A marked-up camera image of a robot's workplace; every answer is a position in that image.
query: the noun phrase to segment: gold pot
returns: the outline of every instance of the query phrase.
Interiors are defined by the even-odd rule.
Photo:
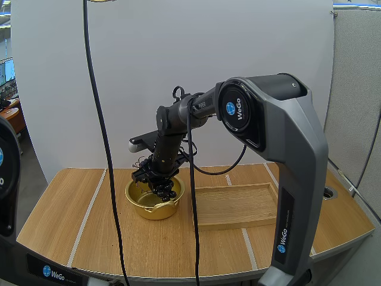
[[[160,220],[173,215],[179,207],[179,200],[184,194],[184,183],[177,176],[172,178],[172,190],[177,193],[176,198],[163,201],[148,188],[148,184],[130,181],[126,186],[126,197],[134,205],[139,216],[145,219]]]

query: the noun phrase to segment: white backdrop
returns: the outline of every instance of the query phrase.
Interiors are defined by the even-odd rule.
[[[176,85],[207,91],[232,76],[292,73],[323,123],[333,58],[331,0],[118,0],[89,3],[90,46],[115,167],[131,137],[156,128]],[[12,42],[27,127],[48,182],[65,167],[105,167],[83,43],[82,2],[18,0]],[[194,131],[200,166],[242,149],[216,119]],[[242,163],[263,160],[248,152]]]

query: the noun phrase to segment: office desk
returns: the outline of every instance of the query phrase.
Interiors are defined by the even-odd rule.
[[[20,133],[25,127],[25,119],[23,114],[23,109],[21,108],[21,102],[19,98],[16,98],[14,100],[10,100],[11,104],[8,105],[4,110],[17,108],[18,114],[16,114],[12,119],[9,120],[9,123],[12,125],[15,133]]]
[[[15,107],[17,104],[20,103],[20,99],[19,99],[19,98],[16,98],[16,99],[14,99],[14,100],[9,100],[9,101],[11,101],[11,104],[8,105],[7,107],[5,107],[4,109],[10,109],[10,108],[13,108],[13,107]]]
[[[18,115],[18,108],[4,109],[0,115],[10,121],[13,117]]]
[[[204,169],[218,172],[225,168]],[[138,216],[127,201],[124,188],[133,171],[116,169],[114,174],[128,276],[136,281],[134,285],[180,282],[194,285],[195,238],[189,169],[180,169],[186,191],[177,213],[159,221]],[[269,182],[277,189],[278,172],[277,165],[270,163],[237,166],[227,175],[232,185]],[[228,185],[229,180],[225,175],[195,172],[196,186]],[[374,230],[368,217],[330,172],[326,184],[338,191],[338,198],[323,200],[311,250],[316,262],[344,251]],[[200,232],[201,281],[211,285],[261,276],[271,262],[274,232],[275,225]],[[119,277],[122,272],[108,172],[103,169],[58,172],[17,240],[62,265]]]

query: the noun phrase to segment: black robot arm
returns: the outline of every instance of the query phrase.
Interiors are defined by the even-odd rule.
[[[170,179],[186,161],[178,152],[186,135],[189,100],[192,128],[201,127],[215,113],[247,147],[280,163],[273,256],[259,285],[305,285],[311,279],[308,259],[328,158],[311,91],[289,74],[234,77],[202,95],[188,95],[169,107],[159,107],[158,130],[130,140],[130,151],[152,151],[132,177],[147,182],[153,192],[170,190]]]

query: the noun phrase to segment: gray floor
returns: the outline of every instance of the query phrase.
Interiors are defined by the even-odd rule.
[[[23,155],[21,156],[21,181],[17,204],[17,235],[48,186],[27,130],[23,131],[19,141]]]

